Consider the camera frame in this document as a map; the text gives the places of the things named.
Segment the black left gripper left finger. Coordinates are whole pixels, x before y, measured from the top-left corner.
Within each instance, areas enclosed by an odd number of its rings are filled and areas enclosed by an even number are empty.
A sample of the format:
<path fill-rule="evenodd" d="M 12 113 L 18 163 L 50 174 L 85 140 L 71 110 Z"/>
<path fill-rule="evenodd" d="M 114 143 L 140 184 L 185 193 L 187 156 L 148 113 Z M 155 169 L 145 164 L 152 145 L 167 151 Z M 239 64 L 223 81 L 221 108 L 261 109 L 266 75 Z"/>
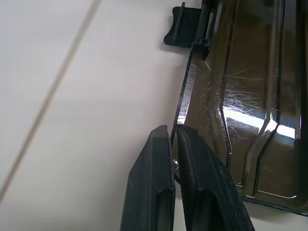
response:
<path fill-rule="evenodd" d="M 174 213 L 172 150 L 167 127 L 160 125 L 129 172 L 120 230 L 171 231 Z"/>

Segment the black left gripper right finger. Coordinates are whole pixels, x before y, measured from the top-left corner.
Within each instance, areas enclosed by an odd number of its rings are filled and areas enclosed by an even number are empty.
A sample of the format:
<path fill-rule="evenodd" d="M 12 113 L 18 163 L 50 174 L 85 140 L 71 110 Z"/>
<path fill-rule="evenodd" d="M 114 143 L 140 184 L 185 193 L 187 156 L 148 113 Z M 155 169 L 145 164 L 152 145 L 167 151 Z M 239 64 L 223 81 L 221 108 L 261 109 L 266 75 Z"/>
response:
<path fill-rule="evenodd" d="M 197 130 L 177 126 L 180 187 L 188 231 L 253 231 L 230 171 Z"/>

